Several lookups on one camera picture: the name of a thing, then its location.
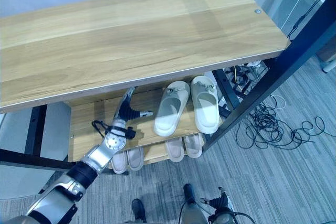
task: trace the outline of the black shoe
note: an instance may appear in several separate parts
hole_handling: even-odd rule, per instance
[[[144,223],[147,223],[145,216],[145,208],[143,207],[141,200],[134,199],[132,201],[132,210],[136,220],[141,219]]]
[[[188,204],[195,203],[195,196],[193,186],[191,184],[185,184],[183,187],[184,199]]]

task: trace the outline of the slide sandal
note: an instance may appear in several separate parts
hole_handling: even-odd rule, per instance
[[[164,142],[164,147],[169,159],[173,162],[180,162],[184,157],[182,138],[177,137]]]
[[[140,170],[143,166],[143,147],[127,150],[127,157],[131,170]]]
[[[189,95],[190,87],[184,81],[175,81],[165,89],[154,121],[157,135],[170,136],[174,133]]]
[[[197,133],[183,137],[185,150],[189,157],[198,158],[202,154],[202,134]]]
[[[115,173],[121,174],[126,172],[127,170],[127,153],[125,152],[118,152],[115,153],[111,160],[112,168]]]
[[[216,85],[206,76],[197,76],[191,82],[191,96],[196,126],[202,133],[215,133],[219,127]]]

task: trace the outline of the robotic arm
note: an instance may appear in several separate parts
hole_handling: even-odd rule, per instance
[[[135,88],[123,95],[100,145],[93,147],[71,170],[64,173],[41,194],[25,216],[18,216],[5,224],[68,224],[77,211],[78,202],[95,178],[108,166],[115,153],[125,147],[126,139],[135,136],[128,120],[150,116],[151,111],[135,111],[130,102]]]

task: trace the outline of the electrical cord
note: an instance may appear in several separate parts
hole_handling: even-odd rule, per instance
[[[225,212],[221,212],[221,214],[229,214],[229,215],[231,215],[233,217],[235,223],[238,223],[237,220],[236,220],[236,216],[237,215],[241,215],[241,216],[245,216],[245,217],[249,218],[250,221],[253,224],[256,224],[256,222],[254,221],[254,219],[250,215],[247,215],[247,214],[245,214],[243,212],[225,211]]]
[[[299,1],[300,1],[300,0],[297,0],[297,1],[296,1],[296,3],[295,3],[295,5],[294,5],[294,7],[293,7],[293,8],[292,8],[292,10],[290,11],[290,13],[289,13],[289,15],[288,15],[287,19],[286,19],[286,20],[285,20],[285,22],[283,23],[283,25],[282,25],[282,27],[280,28],[280,30],[282,30],[282,28],[284,27],[284,25],[285,25],[285,24],[286,24],[286,22],[288,21],[288,19],[289,19],[290,15],[291,15],[291,14],[292,14],[292,12],[294,11],[295,7],[298,5]]]
[[[182,210],[183,210],[183,207],[184,207],[184,205],[187,203],[187,201],[185,201],[184,203],[183,203],[183,205],[182,205],[182,207],[181,207],[181,210],[180,210],[180,216],[178,217],[179,219],[179,221],[178,221],[178,224],[180,224],[181,223],[181,215],[182,215]]]
[[[245,134],[250,139],[248,145],[243,145],[238,140],[238,132],[242,123],[245,124]],[[327,132],[325,126],[324,120],[320,116],[316,116],[314,124],[305,120],[301,123],[300,128],[292,129],[286,122],[277,119],[275,109],[261,103],[244,120],[239,122],[236,143],[243,149],[250,149],[255,145],[261,149],[272,146],[283,150],[294,150],[303,143],[313,142],[310,140],[312,136],[324,133],[336,137],[336,135]],[[290,137],[285,136],[285,130],[288,131]]]
[[[301,22],[305,19],[305,17],[311,12],[311,10],[313,10],[313,8],[317,5],[317,3],[320,0],[316,0],[312,6],[306,11],[305,14],[303,14],[298,21],[295,22],[294,26],[292,27],[292,30],[289,32],[287,38],[290,39],[290,36],[296,31],[296,29],[298,29],[298,26],[301,24]]]
[[[100,132],[100,129],[98,128],[97,125],[100,125],[105,131],[108,130],[109,127],[111,127],[111,125],[108,125],[104,123],[103,121],[98,121],[98,120],[92,121],[91,124],[93,128],[101,135],[102,138],[104,138],[104,135]]]
[[[275,106],[270,105],[269,103],[267,103],[266,101],[264,101],[264,103],[265,103],[267,106],[269,106],[269,107],[271,107],[271,108],[273,108],[273,109],[278,109],[278,110],[282,110],[282,109],[284,109],[284,108],[286,107],[286,100],[285,100],[282,96],[280,96],[280,95],[278,95],[278,94],[271,94],[270,97],[272,97],[272,98],[274,99]],[[275,99],[275,97],[279,97],[279,98],[281,98],[281,99],[283,100],[283,106],[281,106],[281,107],[277,107],[278,102],[277,102],[277,99]]]

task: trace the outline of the wood grain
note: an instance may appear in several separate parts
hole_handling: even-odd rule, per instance
[[[163,89],[174,81],[185,81],[185,82],[189,83],[196,76],[197,75],[184,76],[182,78],[174,78],[174,79],[170,79],[170,80],[167,80],[167,81],[160,81],[160,82],[155,82],[155,83],[151,83],[151,84],[147,84],[147,85],[142,85],[142,86],[139,86],[135,89],[134,94],[142,93],[142,92],[146,92],[146,91],[150,91],[150,90],[155,90],[155,89]],[[102,100],[109,100],[109,99],[112,99],[112,98],[122,97],[125,94],[126,91],[127,91],[127,89],[121,89],[121,90],[111,91],[111,92],[107,92],[107,93],[90,95],[88,97],[72,99],[72,100],[66,101],[66,103],[69,106],[74,107],[74,106],[78,106],[78,105],[82,105],[82,104],[86,104],[86,103],[98,102],[98,101],[102,101]]]
[[[183,110],[177,129],[172,135],[161,137],[153,131],[154,119],[162,94],[163,90],[157,89],[133,95],[131,106],[134,109],[152,110],[154,115],[130,121],[128,126],[133,127],[136,131],[136,136],[134,139],[127,141],[124,150],[138,146],[147,146],[174,137],[199,132],[195,125],[195,114],[191,97]],[[69,160],[79,160],[93,146],[101,143],[102,138],[92,127],[91,121],[103,120],[110,124],[119,101],[120,98],[114,98],[72,107],[70,134],[73,138],[70,139]]]
[[[0,19],[0,113],[276,57],[254,0],[91,0]]]

